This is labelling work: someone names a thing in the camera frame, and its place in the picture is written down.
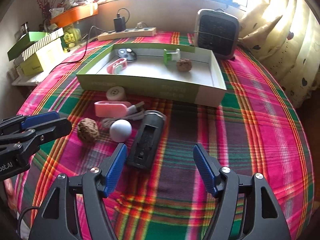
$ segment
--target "curtain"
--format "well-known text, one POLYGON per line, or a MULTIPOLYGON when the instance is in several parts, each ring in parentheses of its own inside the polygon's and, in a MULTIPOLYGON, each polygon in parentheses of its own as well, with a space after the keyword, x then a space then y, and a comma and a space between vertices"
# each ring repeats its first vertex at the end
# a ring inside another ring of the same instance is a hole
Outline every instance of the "curtain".
POLYGON ((270 71, 295 108, 320 85, 320 25, 304 0, 258 0, 239 41, 270 71))

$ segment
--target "yellow box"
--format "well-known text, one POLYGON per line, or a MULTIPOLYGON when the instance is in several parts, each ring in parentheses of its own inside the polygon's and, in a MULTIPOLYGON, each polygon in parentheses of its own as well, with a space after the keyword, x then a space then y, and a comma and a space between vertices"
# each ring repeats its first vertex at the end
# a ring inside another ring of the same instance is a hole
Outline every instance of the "yellow box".
POLYGON ((46 68, 55 67, 61 63, 64 58, 61 39, 56 39, 31 55, 26 61, 20 64, 20 67, 26 76, 30 76, 40 73, 46 68))

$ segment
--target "walnut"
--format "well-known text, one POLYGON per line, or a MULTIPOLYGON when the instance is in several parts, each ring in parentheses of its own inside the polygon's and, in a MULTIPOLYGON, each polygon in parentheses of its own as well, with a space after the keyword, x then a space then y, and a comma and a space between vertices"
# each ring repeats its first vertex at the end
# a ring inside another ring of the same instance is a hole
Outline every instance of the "walnut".
POLYGON ((190 59, 182 58, 177 61, 177 69, 180 72, 188 72, 192 68, 192 63, 190 59))
POLYGON ((77 133, 79 139, 83 142, 95 142, 99 137, 98 125, 95 120, 84 118, 78 123, 77 133))

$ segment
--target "wall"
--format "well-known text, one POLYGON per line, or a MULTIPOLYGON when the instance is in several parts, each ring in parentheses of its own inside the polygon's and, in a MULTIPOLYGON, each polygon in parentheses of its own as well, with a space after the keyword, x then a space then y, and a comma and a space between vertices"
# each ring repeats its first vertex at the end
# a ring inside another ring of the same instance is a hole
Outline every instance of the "wall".
POLYGON ((16 43, 15 34, 20 26, 28 22, 31 31, 37 31, 42 22, 41 10, 36 0, 14 0, 0 22, 0 119, 15 115, 25 101, 7 71, 13 66, 7 52, 16 43))
MULTIPOLYGON (((99 5, 97 27, 114 30, 113 19, 120 8, 130 11, 127 28, 134 28, 138 22, 145 22, 149 27, 156 27, 162 31, 193 33, 196 16, 200 9, 226 8, 225 4, 210 0, 114 0, 99 5)), ((239 19, 244 11, 229 6, 225 12, 235 15, 239 19)), ((127 19, 127 12, 120 11, 127 19)))

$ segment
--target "sunlight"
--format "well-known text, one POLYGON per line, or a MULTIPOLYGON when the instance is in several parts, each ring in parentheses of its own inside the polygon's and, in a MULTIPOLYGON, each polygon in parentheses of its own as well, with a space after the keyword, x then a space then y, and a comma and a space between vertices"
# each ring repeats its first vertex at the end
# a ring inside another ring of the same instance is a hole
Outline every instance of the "sunlight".
POLYGON ((271 22, 276 17, 283 15, 286 7, 287 7, 286 0, 271 0, 270 5, 262 15, 262 18, 265 19, 267 22, 271 22))
POLYGON ((292 33, 299 33, 301 30, 301 26, 305 25, 306 19, 308 19, 309 11, 306 10, 307 4, 304 0, 297 0, 297 8, 295 11, 296 15, 299 15, 299 17, 294 17, 294 20, 292 21, 290 31, 292 33))

